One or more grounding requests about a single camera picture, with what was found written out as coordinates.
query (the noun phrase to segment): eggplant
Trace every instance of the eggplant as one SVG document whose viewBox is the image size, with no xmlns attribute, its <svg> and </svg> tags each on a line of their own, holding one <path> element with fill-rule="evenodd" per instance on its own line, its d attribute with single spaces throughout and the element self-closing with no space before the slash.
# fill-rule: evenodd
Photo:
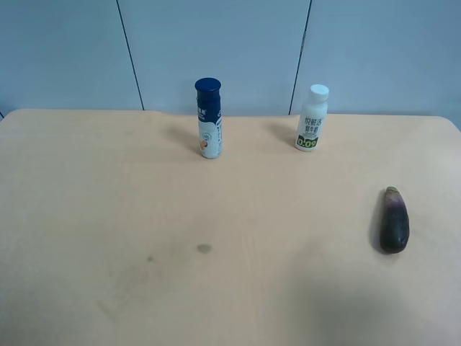
<svg viewBox="0 0 461 346">
<path fill-rule="evenodd" d="M 384 252 L 402 252 L 410 237 L 410 221 L 405 203 L 399 191 L 392 186 L 384 194 L 384 213 L 382 216 L 380 245 Z"/>
</svg>

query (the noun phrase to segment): wall seam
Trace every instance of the wall seam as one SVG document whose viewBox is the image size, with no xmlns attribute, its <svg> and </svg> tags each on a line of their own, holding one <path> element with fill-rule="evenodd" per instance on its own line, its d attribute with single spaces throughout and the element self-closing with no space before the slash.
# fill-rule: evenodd
<svg viewBox="0 0 461 346">
<path fill-rule="evenodd" d="M 303 39 L 301 40 L 301 49 L 300 49 L 300 56 L 297 60 L 297 68 L 296 68 L 296 75 L 295 75 L 295 83 L 293 84 L 293 91 L 291 94 L 291 100 L 290 100 L 290 108 L 288 110 L 288 115 L 291 114 L 291 109 L 293 106 L 293 99 L 295 97 L 295 90 L 296 90 L 296 83 L 297 83 L 297 75 L 300 72 L 300 65 L 301 65 L 301 58 L 303 57 L 303 50 L 304 50 L 304 42 L 305 42 L 305 36 L 306 32 L 308 31 L 308 23 L 309 23 L 309 16 L 310 16 L 310 8 L 312 7 L 312 0 L 309 1 L 309 9 L 308 9 L 308 15 L 305 19 L 305 26 L 304 26 L 304 33 L 303 33 Z"/>
<path fill-rule="evenodd" d="M 128 42 L 128 36 L 127 36 L 126 29 L 125 29 L 125 23 L 123 22 L 122 11 L 120 10 L 120 4 L 119 4 L 118 0 L 115 0 L 115 2 L 117 2 L 118 14 L 120 16 L 120 22 L 122 23 L 123 35 L 125 36 L 125 42 L 127 44 L 128 55 L 130 56 L 131 68 L 133 69 L 133 75 L 135 77 L 135 82 L 136 82 L 136 88 L 138 88 L 139 100 L 141 102 L 141 107 L 143 108 L 143 110 L 145 110 L 144 109 L 143 96 L 141 95 L 141 90 L 139 88 L 138 76 L 136 75 L 135 64 L 133 63 L 133 56 L 131 55 L 130 44 Z"/>
</svg>

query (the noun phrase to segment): white bottle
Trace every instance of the white bottle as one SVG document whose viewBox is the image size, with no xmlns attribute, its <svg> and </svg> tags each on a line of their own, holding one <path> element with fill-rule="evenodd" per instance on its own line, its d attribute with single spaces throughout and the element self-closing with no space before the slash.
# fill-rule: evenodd
<svg viewBox="0 0 461 346">
<path fill-rule="evenodd" d="M 325 123 L 328 93 L 329 90 L 324 85 L 314 84 L 310 87 L 308 99 L 301 109 L 300 122 L 297 125 L 296 148 L 303 151 L 317 148 Z"/>
</svg>

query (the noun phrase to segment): table surface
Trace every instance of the table surface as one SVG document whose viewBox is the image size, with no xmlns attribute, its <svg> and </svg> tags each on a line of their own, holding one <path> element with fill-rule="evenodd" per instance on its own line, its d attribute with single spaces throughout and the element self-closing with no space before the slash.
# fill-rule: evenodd
<svg viewBox="0 0 461 346">
<path fill-rule="evenodd" d="M 0 123 L 0 345 L 459 345 L 461 133 L 440 117 L 20 110 Z M 411 222 L 376 247 L 382 189 Z"/>
</svg>

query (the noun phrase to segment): bottle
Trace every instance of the bottle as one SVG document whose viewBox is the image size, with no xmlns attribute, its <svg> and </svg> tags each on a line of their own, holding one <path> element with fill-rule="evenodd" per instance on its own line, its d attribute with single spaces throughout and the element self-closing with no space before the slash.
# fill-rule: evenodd
<svg viewBox="0 0 461 346">
<path fill-rule="evenodd" d="M 303 151 L 317 148 L 325 123 L 328 93 L 329 90 L 324 85 L 314 84 L 310 87 L 308 99 L 301 109 L 300 122 L 297 125 L 296 148 Z"/>
<path fill-rule="evenodd" d="M 221 83 L 214 78 L 202 78 L 195 82 L 200 151 L 207 159 L 215 159 L 223 151 L 220 88 Z"/>
</svg>

